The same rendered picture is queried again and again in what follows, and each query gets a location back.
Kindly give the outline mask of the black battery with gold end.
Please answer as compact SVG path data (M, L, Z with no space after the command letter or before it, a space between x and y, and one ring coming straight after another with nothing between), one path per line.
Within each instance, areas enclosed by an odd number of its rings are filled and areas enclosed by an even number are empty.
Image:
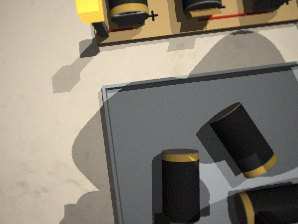
M162 150L162 208L171 224L200 220L198 150Z
M270 211L285 224L298 223L298 183L235 193L240 224L254 224L259 211Z
M271 170L278 158L240 102L213 116L208 123L245 178Z
M222 7L221 0L182 0L183 13L187 15L190 10Z
M111 21L117 24L114 15L144 12L145 20L149 18L147 0L108 0Z
M256 7L262 0L254 0L254 6Z

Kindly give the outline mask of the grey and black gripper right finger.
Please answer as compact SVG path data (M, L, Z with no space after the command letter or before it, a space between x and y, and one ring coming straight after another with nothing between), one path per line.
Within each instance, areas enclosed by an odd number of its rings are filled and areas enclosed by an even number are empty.
M270 211L259 211L254 216L254 224L284 224Z

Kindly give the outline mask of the tan battery board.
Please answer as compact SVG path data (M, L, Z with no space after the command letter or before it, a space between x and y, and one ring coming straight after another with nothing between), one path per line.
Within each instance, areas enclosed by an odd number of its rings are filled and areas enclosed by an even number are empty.
M222 0L217 7L183 13L182 0L147 0L144 12L114 15L108 0L76 0L83 23L92 23L98 46L298 22L298 0ZM285 4L284 4L285 3Z

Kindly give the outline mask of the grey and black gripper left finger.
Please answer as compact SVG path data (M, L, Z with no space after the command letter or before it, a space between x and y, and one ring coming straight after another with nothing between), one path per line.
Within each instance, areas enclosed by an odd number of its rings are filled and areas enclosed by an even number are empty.
M154 213L154 224L170 224L169 216L165 216L165 213Z

